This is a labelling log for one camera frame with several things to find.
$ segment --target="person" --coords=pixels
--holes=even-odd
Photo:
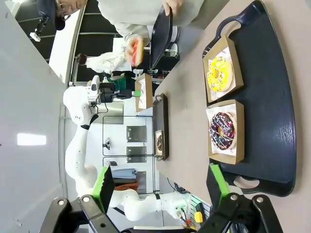
[[[125,60],[124,53],[106,52],[98,57],[88,57],[78,54],[76,62],[97,73],[111,74],[113,71],[132,71],[131,64]]]
[[[133,41],[137,36],[148,45],[147,26],[153,26],[161,7],[166,15],[173,13],[174,26],[186,26],[198,16],[205,0],[97,0],[98,7],[107,20],[116,27],[127,43],[126,59],[133,60]],[[54,23],[57,30],[65,27],[65,21],[86,6],[87,0],[38,0],[39,12],[44,13]]]

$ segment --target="dark hair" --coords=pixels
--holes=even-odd
[[[86,64],[86,59],[87,59],[87,56],[85,54],[78,54],[77,56],[77,63],[81,66],[85,65]]]

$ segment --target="gray sweatshirt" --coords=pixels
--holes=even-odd
[[[149,43],[147,26],[153,26],[162,6],[162,0],[97,0],[102,15],[113,24],[125,41],[139,34],[144,44]],[[199,14],[204,0],[183,0],[174,26],[190,24]]]

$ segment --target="yellow frosted donut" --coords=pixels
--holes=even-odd
[[[231,62],[223,57],[215,57],[208,67],[207,82],[211,90],[226,91],[233,79]]]

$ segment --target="beige tabletop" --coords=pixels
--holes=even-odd
[[[208,203],[207,105],[202,51],[214,38],[220,22],[240,13],[251,2],[231,0],[156,90],[156,94],[164,93],[168,97],[170,132],[170,157],[165,162],[157,162],[157,169]],[[297,136],[295,189],[285,198],[268,196],[285,233],[306,233],[311,229],[311,0],[263,2],[285,58]]]

